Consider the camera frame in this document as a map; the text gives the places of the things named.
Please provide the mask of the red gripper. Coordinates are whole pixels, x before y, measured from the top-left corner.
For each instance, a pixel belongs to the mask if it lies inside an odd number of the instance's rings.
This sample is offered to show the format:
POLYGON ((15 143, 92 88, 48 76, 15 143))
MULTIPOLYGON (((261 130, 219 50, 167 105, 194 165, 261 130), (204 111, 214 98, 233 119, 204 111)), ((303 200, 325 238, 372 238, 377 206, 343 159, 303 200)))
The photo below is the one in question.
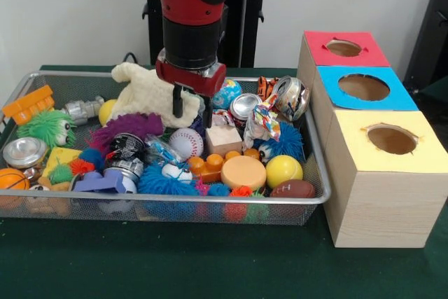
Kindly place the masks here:
POLYGON ((166 51, 163 48, 156 60, 158 77, 174 85, 173 89, 173 114, 176 118, 183 116, 182 87, 189 88, 198 95, 205 96, 202 121, 204 128, 210 128, 212 124, 213 97, 222 87, 226 77, 226 66, 220 62, 214 62, 206 69, 181 69, 167 61, 166 51))

